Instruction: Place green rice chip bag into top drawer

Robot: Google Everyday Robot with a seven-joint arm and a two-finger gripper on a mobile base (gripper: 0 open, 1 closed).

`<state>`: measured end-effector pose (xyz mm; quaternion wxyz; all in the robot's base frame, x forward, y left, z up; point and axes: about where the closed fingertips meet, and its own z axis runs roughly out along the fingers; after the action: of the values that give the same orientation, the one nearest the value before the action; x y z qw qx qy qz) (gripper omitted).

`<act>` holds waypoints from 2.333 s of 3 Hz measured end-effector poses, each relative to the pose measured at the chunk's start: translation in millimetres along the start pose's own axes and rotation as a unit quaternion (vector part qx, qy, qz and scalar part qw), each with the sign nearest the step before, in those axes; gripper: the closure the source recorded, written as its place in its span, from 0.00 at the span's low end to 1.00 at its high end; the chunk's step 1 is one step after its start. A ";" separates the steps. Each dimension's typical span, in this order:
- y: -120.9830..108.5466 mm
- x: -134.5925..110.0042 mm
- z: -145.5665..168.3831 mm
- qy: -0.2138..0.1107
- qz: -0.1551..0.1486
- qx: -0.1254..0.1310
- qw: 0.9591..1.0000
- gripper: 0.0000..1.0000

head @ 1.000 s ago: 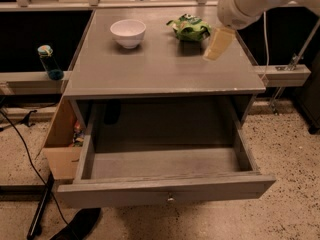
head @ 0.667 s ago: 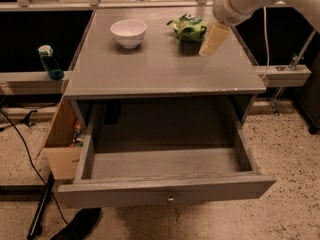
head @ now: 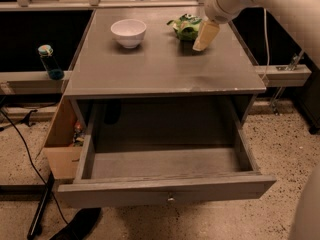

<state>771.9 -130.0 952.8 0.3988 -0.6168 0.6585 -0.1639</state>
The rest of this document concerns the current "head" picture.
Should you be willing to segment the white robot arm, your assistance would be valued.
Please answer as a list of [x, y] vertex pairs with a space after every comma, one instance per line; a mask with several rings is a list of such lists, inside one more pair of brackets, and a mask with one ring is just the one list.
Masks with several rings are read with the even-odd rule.
[[[193, 49], [205, 50], [221, 24], [254, 6], [272, 14], [313, 63], [320, 64], [320, 0], [204, 0], [207, 19], [200, 24]], [[320, 164], [303, 188], [288, 240], [320, 240]]]

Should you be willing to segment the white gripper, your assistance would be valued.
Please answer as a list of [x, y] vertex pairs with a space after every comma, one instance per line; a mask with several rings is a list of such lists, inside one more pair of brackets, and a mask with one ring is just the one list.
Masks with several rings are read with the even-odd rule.
[[193, 49], [204, 51], [219, 33], [218, 24], [230, 22], [248, 6], [248, 0], [204, 0], [204, 11], [209, 20], [200, 23]]

